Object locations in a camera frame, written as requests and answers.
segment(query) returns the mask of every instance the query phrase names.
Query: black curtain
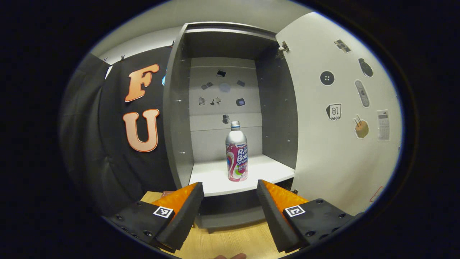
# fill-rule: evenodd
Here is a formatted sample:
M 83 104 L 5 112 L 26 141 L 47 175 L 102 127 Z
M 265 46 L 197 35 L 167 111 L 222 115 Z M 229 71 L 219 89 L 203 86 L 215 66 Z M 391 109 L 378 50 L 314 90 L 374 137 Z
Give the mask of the black curtain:
M 110 216 L 139 200 L 147 191 L 176 190 L 163 134 L 162 78 L 170 47 L 146 51 L 113 64 L 88 54 L 71 77 L 59 114 L 59 141 L 67 167 L 80 195 L 96 212 Z M 158 64 L 142 98 L 126 103 L 129 74 Z M 142 113 L 160 110 L 156 118 L 158 146 L 151 152 L 134 150 L 127 141 L 123 115 L 137 112 L 138 136 L 147 140 Z
M 113 64 L 101 93 L 100 134 L 110 157 L 110 166 L 114 171 L 120 172 L 123 185 L 132 189 L 133 192 L 139 188 L 135 184 L 139 182 L 142 195 L 147 191 L 176 190 L 166 153 L 162 114 L 163 85 L 161 80 L 166 73 L 170 53 L 171 47 L 161 47 L 133 55 Z M 125 102 L 129 90 L 129 74 L 154 64 L 158 64 L 160 69 L 156 73 L 151 73 L 150 85 L 142 87 L 145 90 L 144 96 L 128 103 Z M 156 118 L 158 145 L 151 152 L 139 152 L 128 143 L 123 115 L 128 112 L 139 114 L 138 137 L 146 141 L 148 139 L 147 122 L 142 113 L 149 109 L 160 111 L 160 115 Z

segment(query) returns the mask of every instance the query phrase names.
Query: wooden surface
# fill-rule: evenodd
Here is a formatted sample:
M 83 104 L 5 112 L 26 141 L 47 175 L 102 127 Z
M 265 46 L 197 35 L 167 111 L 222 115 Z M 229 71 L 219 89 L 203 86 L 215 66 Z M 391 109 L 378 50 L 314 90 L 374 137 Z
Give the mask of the wooden surface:
M 141 201 L 151 203 L 160 196 L 161 193 L 147 192 Z M 170 254 L 184 259 L 214 259 L 220 254 L 231 258 L 239 253 L 245 253 L 247 259 L 276 259 L 291 254 L 278 253 L 265 220 L 217 229 L 211 234 L 195 225 L 182 248 Z

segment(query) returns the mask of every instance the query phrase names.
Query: bottle label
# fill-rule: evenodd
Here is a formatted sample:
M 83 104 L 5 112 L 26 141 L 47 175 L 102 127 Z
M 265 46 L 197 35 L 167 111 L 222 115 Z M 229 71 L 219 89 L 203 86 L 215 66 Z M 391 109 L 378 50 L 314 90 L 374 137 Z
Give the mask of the bottle label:
M 247 178 L 247 143 L 227 144 L 227 170 L 234 182 Z

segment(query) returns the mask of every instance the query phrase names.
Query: shelf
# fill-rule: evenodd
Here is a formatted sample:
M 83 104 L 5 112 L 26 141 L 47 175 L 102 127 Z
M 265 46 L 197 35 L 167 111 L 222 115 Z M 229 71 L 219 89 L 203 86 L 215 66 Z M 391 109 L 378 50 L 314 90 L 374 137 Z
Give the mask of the shelf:
M 204 196 L 218 196 L 257 188 L 259 179 L 277 183 L 294 177 L 294 169 L 265 155 L 248 158 L 248 177 L 243 182 L 232 182 L 227 175 L 227 161 L 195 163 L 190 183 L 203 182 Z
M 252 223 L 264 219 L 261 206 L 239 212 L 196 216 L 195 223 L 200 229 L 216 229 Z

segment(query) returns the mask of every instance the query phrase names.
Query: round sticker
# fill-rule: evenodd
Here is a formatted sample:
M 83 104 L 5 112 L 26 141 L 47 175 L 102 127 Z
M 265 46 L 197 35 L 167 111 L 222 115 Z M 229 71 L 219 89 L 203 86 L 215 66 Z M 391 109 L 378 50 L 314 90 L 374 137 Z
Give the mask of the round sticker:
M 323 85 L 331 85 L 334 83 L 334 74 L 331 71 L 324 71 L 320 75 L 320 80 Z

